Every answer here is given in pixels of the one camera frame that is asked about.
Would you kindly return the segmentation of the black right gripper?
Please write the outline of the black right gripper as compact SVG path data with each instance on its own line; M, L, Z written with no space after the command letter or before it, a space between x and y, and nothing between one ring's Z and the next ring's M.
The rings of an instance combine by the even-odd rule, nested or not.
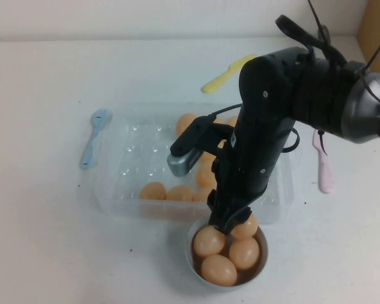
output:
M266 190L271 173L294 127L291 118L259 120L259 112L241 107L236 126L212 165L216 190L207 198L208 223L231 236L251 236L248 207Z

